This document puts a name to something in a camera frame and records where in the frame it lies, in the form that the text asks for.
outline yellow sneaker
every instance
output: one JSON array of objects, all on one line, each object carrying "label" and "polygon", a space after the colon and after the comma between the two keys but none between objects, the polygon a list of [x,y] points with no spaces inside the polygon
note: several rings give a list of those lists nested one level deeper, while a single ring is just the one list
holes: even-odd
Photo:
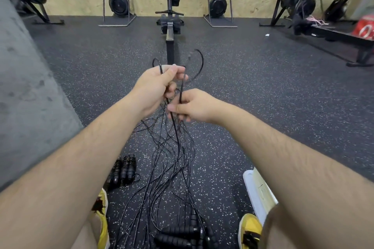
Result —
[{"label": "yellow sneaker", "polygon": [[107,193],[104,189],[101,189],[100,194],[92,207],[92,211],[94,211],[94,213],[90,218],[92,231],[95,235],[98,249],[109,249],[110,247],[108,223],[106,217],[107,209]]},{"label": "yellow sneaker", "polygon": [[239,223],[238,242],[240,249],[256,249],[262,232],[262,225],[252,214],[245,214]]}]

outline black rubber floor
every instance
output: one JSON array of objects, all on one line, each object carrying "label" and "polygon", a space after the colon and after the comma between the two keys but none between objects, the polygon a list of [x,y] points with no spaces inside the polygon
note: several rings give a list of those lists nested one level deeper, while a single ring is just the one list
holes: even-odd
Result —
[{"label": "black rubber floor", "polygon": [[[127,28],[98,27],[98,17],[64,19],[65,26],[28,28],[84,125],[126,95],[154,57],[166,61],[156,18],[138,17]],[[374,69],[348,68],[280,31],[259,27],[256,19],[237,23],[237,29],[213,29],[203,18],[185,18],[177,36],[180,63],[195,48],[206,60],[192,86],[241,106],[374,181]],[[196,144],[195,201],[222,248],[237,248],[239,220],[252,212],[242,175],[253,166],[222,128],[196,123],[189,128]],[[153,148],[146,134],[137,133],[124,152],[136,154],[139,172],[146,176]],[[111,234],[138,187],[109,195]],[[162,207],[165,226],[173,215],[167,204]]]}]

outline gray concrete wall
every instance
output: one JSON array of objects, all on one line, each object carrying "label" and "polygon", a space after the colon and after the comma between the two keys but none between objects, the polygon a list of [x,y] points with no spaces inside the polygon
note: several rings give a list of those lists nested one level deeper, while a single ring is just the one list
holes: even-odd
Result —
[{"label": "gray concrete wall", "polygon": [[1,191],[82,124],[10,1],[0,4]]}]

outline person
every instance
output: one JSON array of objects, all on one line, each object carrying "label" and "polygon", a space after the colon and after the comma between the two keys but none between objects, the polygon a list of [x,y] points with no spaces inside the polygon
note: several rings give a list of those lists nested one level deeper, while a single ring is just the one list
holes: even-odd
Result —
[{"label": "person", "polygon": [[[128,95],[0,193],[1,248],[108,246],[92,205],[106,199],[101,187],[134,127],[175,96],[185,68],[162,69],[145,71]],[[226,128],[277,197],[263,229],[251,217],[242,224],[244,233],[258,232],[259,248],[374,248],[372,182],[204,91],[184,91],[178,100],[170,112]],[[88,241],[96,231],[101,247]]]}]

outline black jump rope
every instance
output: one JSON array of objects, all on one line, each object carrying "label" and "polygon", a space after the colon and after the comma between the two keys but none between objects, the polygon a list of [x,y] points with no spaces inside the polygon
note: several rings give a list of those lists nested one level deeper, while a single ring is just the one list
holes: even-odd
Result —
[{"label": "black jump rope", "polygon": [[[195,49],[194,52],[201,56],[201,67],[194,77],[188,81],[185,80],[186,71],[190,69],[191,53],[188,56],[184,77],[178,89],[180,103],[182,103],[185,85],[199,76],[204,65],[202,53],[198,49]],[[157,61],[162,74],[162,65],[158,59],[153,59],[152,66],[154,67],[155,61]],[[112,247],[114,249],[218,248],[214,232],[196,208],[190,191],[191,162],[195,156],[193,138],[184,122],[178,119],[178,115],[175,116],[171,113],[171,122],[168,120],[166,112],[168,104],[169,100],[166,99],[160,105],[161,109],[155,117],[142,120],[133,131],[133,133],[147,131],[151,136],[155,145],[151,156],[152,168],[147,182],[138,188],[124,207]],[[132,181],[140,180],[140,178],[134,179],[136,162],[129,165],[135,166],[131,172],[133,173]],[[171,201],[173,196],[178,200],[178,216],[170,216],[169,219],[174,218],[176,225],[163,227],[161,225],[163,223],[162,217],[159,213],[160,204]],[[170,209],[173,206],[176,207],[173,204],[167,205],[167,208]],[[137,210],[132,218],[124,220],[128,207]]]}]

